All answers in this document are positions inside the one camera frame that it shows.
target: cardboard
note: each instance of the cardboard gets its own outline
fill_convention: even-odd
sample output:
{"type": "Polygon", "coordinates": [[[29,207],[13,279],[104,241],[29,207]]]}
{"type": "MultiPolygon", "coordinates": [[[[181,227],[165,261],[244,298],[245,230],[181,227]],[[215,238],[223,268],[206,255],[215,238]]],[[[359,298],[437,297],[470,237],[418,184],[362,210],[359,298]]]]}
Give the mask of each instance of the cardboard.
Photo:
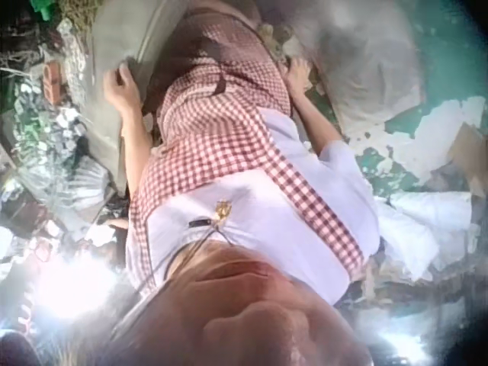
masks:
{"type": "Polygon", "coordinates": [[[488,195],[488,136],[475,127],[463,124],[450,151],[449,158],[466,175],[471,193],[488,195]]]}

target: gold pin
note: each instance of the gold pin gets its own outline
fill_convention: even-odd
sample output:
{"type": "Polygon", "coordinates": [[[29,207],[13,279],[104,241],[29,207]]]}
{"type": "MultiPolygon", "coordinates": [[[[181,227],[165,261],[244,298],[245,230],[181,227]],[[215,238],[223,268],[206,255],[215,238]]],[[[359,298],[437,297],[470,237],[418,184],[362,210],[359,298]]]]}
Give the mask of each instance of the gold pin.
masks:
{"type": "Polygon", "coordinates": [[[232,204],[229,201],[217,202],[215,213],[217,214],[217,225],[221,225],[230,215],[232,204]]]}

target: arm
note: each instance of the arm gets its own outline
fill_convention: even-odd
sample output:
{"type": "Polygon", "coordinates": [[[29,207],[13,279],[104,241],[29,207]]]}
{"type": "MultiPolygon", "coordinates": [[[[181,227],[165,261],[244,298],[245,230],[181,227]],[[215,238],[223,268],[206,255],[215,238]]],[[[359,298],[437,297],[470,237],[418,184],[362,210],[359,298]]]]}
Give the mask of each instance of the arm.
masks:
{"type": "Polygon", "coordinates": [[[290,69],[284,74],[284,80],[313,150],[320,155],[327,144],[342,140],[342,136],[305,95],[309,74],[310,67],[307,61],[292,59],[290,69]]]}
{"type": "Polygon", "coordinates": [[[152,141],[144,126],[139,90],[126,64],[105,74],[104,92],[122,117],[127,183],[132,196],[151,156],[152,141]],[[122,83],[117,82],[117,71],[122,83]]]}
{"type": "Polygon", "coordinates": [[[111,219],[104,222],[104,225],[115,226],[119,229],[129,229],[129,219],[111,219]]]}

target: shirt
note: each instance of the shirt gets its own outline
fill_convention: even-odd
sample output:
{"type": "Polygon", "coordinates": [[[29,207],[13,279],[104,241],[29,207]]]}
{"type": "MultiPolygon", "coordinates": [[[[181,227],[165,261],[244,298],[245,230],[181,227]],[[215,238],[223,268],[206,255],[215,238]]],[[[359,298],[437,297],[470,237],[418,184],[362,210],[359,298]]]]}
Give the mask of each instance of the shirt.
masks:
{"type": "MultiPolygon", "coordinates": [[[[380,236],[371,186],[363,178],[352,150],[335,141],[319,156],[300,141],[295,123],[284,114],[260,108],[279,150],[320,194],[358,242],[365,258],[373,255],[380,236]]],[[[305,224],[290,201],[261,170],[217,179],[210,185],[169,198],[148,220],[152,267],[162,285],[169,259],[182,246],[201,239],[208,228],[188,224],[214,217],[218,201],[230,201],[232,211],[223,233],[236,245],[266,256],[285,274],[308,284],[329,303],[348,288],[348,272],[329,247],[305,224]]],[[[219,233],[211,239],[223,241],[219,233]]]]}

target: red and white checkered scarf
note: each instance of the red and white checkered scarf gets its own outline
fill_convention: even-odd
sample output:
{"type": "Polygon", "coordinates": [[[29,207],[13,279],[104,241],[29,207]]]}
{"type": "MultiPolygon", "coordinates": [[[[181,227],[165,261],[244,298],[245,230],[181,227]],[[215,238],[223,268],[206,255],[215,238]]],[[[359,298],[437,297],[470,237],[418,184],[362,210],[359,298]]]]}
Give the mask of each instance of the red and white checkered scarf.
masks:
{"type": "MultiPolygon", "coordinates": [[[[147,220],[157,207],[169,197],[251,169],[269,176],[352,274],[363,262],[358,244],[275,146],[258,111],[291,114],[281,74],[258,36],[221,14],[189,17],[176,34],[181,35],[180,53],[190,54],[183,55],[190,66],[165,93],[159,118],[165,143],[147,164],[130,206],[127,267],[134,283],[141,284],[153,271],[147,220]],[[205,51],[202,43],[213,50],[205,51]]],[[[154,289],[150,278],[144,290],[154,289]]]]}

